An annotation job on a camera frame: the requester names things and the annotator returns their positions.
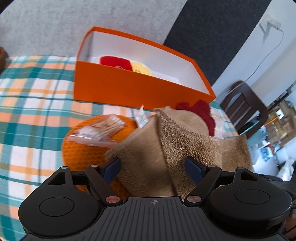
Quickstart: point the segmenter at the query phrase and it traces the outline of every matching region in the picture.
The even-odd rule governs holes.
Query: wall outlet
[[[267,14],[260,22],[260,26],[262,27],[264,32],[266,32],[268,24],[273,26],[275,29],[279,29],[281,27],[281,23],[275,18],[271,17],[269,14]]]

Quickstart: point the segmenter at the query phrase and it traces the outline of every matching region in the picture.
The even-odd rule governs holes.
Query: brown towel
[[[121,160],[118,179],[133,196],[181,196],[194,188],[184,169],[184,158],[193,156],[203,165],[223,170],[251,167],[246,137],[219,140],[208,136],[204,121],[196,114],[170,107],[105,154]]]

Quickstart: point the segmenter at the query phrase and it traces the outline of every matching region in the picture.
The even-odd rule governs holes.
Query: dark brown chair
[[[220,106],[228,115],[239,134],[241,133],[239,130],[256,111],[260,112],[259,122],[246,132],[247,139],[249,139],[267,121],[268,110],[247,83],[240,80],[231,86],[231,90],[233,91],[225,97]],[[236,96],[238,98],[231,103],[231,100]]]

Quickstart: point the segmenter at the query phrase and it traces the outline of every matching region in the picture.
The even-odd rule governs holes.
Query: orange round mat
[[[66,138],[77,129],[89,125],[92,122],[98,121],[103,116],[105,115],[96,116],[79,123],[77,126],[73,127],[65,136],[62,144],[62,157],[65,166],[70,167],[71,171],[83,171],[85,168],[93,164],[97,164],[99,166],[105,164],[104,154],[106,151],[109,150],[109,148],[87,146],[84,144],[78,144],[74,141],[65,141]],[[123,129],[111,136],[111,139],[116,142],[121,142],[137,128],[137,124],[133,119],[126,116],[118,115],[118,117],[125,121],[126,125]],[[117,178],[110,184],[110,187],[124,200],[130,196],[130,193],[119,182]],[[86,190],[85,187],[80,187],[79,189],[84,191]]]

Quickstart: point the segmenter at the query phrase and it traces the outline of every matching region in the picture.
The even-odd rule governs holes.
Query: dark red plush
[[[197,101],[193,106],[190,106],[188,102],[180,102],[176,105],[176,110],[188,110],[197,114],[206,123],[209,129],[209,136],[215,135],[215,121],[211,117],[211,109],[207,102],[203,100]]]
[[[131,62],[125,58],[119,58],[115,56],[102,56],[100,58],[100,64],[133,71],[133,68],[131,67]]]

